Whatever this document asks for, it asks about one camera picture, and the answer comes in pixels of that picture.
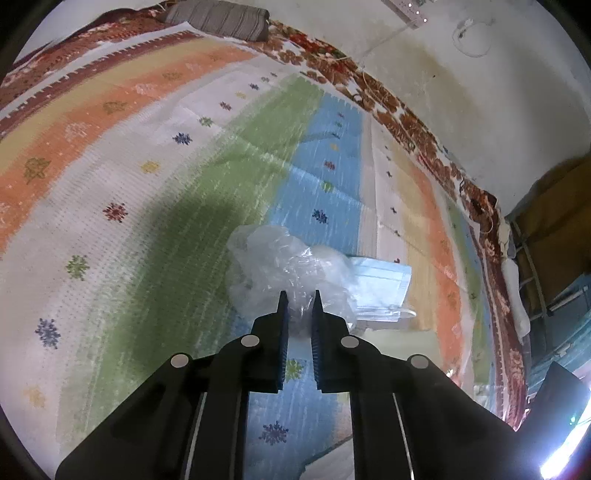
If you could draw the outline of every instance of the clear plastic bag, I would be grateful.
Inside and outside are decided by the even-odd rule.
[[[349,259],[317,245],[308,247],[274,225],[243,225],[228,239],[232,263],[226,276],[234,308],[247,320],[274,312],[281,290],[289,299],[290,335],[310,333],[311,305],[320,290],[325,312],[355,322],[348,287],[354,282]]]
[[[232,263],[226,284],[234,308],[246,320],[274,312],[287,292],[290,334],[309,333],[311,305],[320,290],[325,312],[357,319],[396,322],[415,315],[402,307],[411,268],[363,257],[348,258],[325,245],[308,247],[274,225],[242,225],[228,239]]]

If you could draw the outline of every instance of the bright light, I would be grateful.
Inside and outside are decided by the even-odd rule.
[[[574,423],[576,420],[575,417],[571,417],[570,421]],[[570,456],[573,454],[575,448],[583,439],[587,428],[589,427],[589,423],[591,422],[591,399],[581,418],[579,418],[579,422],[574,426],[573,430],[569,433],[569,436],[566,437],[564,443],[560,446],[558,450],[556,450],[550,458],[546,460],[546,463],[542,465],[540,468],[540,473],[542,477],[545,479],[555,478],[557,477],[566,464],[570,460]]]

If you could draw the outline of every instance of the colorful rug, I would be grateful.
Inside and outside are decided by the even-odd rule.
[[[277,22],[248,44],[140,20],[83,32],[59,69],[44,63],[57,49],[0,89],[0,403],[39,465],[54,475],[171,354],[248,331],[225,243],[253,223],[412,266],[413,327],[436,330],[452,379],[517,426],[493,197],[334,47]],[[133,35],[99,41],[111,28]],[[251,397],[247,479],[298,478],[351,434],[348,399],[321,395],[296,347],[284,391]]]

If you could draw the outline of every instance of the blue stripe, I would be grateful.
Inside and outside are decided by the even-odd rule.
[[[362,113],[325,94],[295,151],[288,179],[277,193],[267,223],[287,227],[308,245],[328,245],[355,255],[361,217],[361,135]],[[325,191],[323,185],[328,185],[324,182],[332,186],[331,191]],[[326,223],[314,218],[315,210],[326,215]],[[298,358],[296,350],[290,339],[290,357]],[[335,441],[336,395],[316,390],[312,362],[299,361],[305,365],[299,380],[286,383],[278,395],[250,396],[245,480],[296,480],[305,463]],[[275,421],[289,430],[286,443],[271,445],[259,438],[263,425]]]
[[[470,262],[472,265],[467,265],[468,268],[473,268],[480,278],[480,301],[479,305],[484,308],[482,320],[484,322],[484,327],[486,329],[486,344],[488,346],[489,352],[491,353],[491,371],[489,374],[489,385],[491,389],[489,391],[489,402],[486,408],[490,411],[496,411],[496,388],[500,387],[501,385],[496,384],[496,366],[495,366],[495,345],[494,340],[492,337],[492,315],[490,305],[488,303],[488,297],[486,295],[486,280],[482,274],[482,266],[480,264],[480,259],[478,257],[478,253],[476,252],[476,247],[474,245],[474,241],[472,240],[472,235],[470,234],[470,226],[466,221],[465,217],[460,214],[458,215],[460,218],[459,223],[462,227],[462,238],[464,239],[466,250],[468,252],[468,256],[470,258]]]
[[[357,253],[361,115],[344,100],[324,95],[295,151],[288,179],[270,209],[269,224],[286,226],[308,245],[328,245],[348,255]],[[325,162],[332,163],[334,169]],[[323,185],[328,185],[324,182],[332,186],[331,192],[325,191]],[[315,210],[326,215],[326,223],[313,217]]]

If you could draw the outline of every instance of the cable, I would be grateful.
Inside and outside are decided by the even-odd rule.
[[[464,49],[462,49],[462,44],[460,43],[460,40],[466,35],[466,32],[469,29],[471,29],[472,27],[475,27],[476,25],[480,25],[480,24],[490,27],[493,23],[495,23],[494,18],[491,19],[489,22],[474,22],[473,19],[468,18],[461,26],[458,26],[452,32],[453,46],[456,47],[459,52],[463,53],[467,57],[471,57],[473,59],[479,59],[480,57],[483,57],[484,55],[486,55],[489,52],[489,50],[491,49],[491,45],[488,45],[488,48],[486,49],[486,51],[484,53],[480,53],[480,54],[469,53],[469,52],[465,51]]]

